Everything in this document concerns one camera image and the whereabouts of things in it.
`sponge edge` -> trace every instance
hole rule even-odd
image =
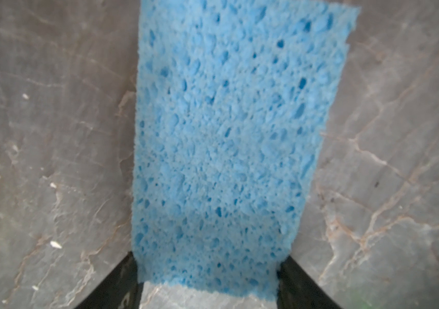
[[[139,281],[276,298],[358,12],[312,1],[142,1]]]

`marble countertop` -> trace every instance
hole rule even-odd
[[[439,307],[439,0],[362,6],[292,256],[344,308]],[[0,0],[0,308],[130,250],[138,0]],[[144,309],[275,308],[146,284]]]

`white speck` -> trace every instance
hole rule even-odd
[[[54,241],[54,240],[50,241],[50,245],[51,245],[53,248],[56,248],[56,249],[61,249],[61,248],[62,248],[61,244],[57,243],[57,242]]]

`porous blue surface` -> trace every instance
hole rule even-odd
[[[142,0],[139,281],[274,300],[359,10]]]

